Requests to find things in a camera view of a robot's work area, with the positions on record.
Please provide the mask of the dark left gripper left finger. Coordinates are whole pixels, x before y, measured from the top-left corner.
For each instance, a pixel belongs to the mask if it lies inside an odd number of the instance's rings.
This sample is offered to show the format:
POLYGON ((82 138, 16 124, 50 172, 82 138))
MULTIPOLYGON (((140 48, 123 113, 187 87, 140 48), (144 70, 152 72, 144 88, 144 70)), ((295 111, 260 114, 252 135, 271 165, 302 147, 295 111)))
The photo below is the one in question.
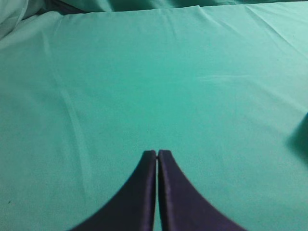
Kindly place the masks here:
POLYGON ((156 153, 143 152, 121 189, 74 231, 151 231, 156 200, 156 153))

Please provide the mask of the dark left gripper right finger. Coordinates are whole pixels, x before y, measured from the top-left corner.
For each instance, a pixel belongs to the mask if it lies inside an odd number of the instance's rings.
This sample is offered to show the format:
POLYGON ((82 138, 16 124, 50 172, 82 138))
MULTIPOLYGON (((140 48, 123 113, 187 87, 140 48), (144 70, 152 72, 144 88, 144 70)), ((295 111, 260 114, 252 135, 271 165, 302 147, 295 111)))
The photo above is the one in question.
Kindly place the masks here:
POLYGON ((189 182, 172 152, 158 153, 158 201, 163 231, 244 231, 189 182))

